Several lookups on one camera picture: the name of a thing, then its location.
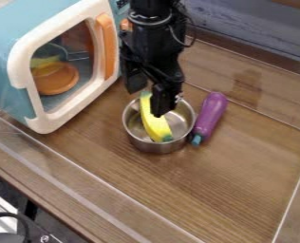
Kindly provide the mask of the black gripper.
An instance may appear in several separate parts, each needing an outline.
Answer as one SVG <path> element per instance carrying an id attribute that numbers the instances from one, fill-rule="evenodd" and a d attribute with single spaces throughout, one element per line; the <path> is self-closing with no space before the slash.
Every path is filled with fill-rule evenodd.
<path id="1" fill-rule="evenodd" d="M 119 31 L 120 71 L 129 94 L 151 87 L 149 111 L 159 118 L 181 99 L 184 74 L 177 63 L 185 43 L 187 18 L 180 13 L 145 16 L 129 13 Z"/>

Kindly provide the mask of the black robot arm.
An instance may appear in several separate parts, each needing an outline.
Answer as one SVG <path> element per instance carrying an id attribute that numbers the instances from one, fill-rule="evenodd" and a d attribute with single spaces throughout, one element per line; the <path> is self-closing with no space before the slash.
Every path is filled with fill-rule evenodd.
<path id="1" fill-rule="evenodd" d="M 183 70 L 177 57 L 185 43 L 187 9 L 180 0 L 129 0 L 128 30 L 119 31 L 120 73 L 129 94 L 152 82 L 149 111 L 157 118 L 176 106 Z"/>

